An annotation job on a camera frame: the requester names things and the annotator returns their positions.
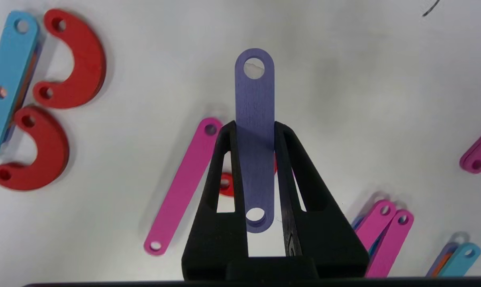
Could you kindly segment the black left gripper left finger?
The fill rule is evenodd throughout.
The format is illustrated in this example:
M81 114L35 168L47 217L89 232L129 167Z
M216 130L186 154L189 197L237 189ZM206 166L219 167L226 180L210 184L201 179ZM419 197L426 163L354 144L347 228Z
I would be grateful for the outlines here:
M230 152L234 211L218 213L224 156ZM219 132L191 231L182 255L184 279L228 279L230 263L248 257L247 229L237 126L229 122Z

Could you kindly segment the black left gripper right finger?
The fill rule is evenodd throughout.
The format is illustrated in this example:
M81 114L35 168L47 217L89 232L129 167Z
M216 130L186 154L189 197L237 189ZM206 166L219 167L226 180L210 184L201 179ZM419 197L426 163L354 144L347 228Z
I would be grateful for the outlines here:
M275 122L286 256L314 263L319 278L364 277L369 256L295 132Z

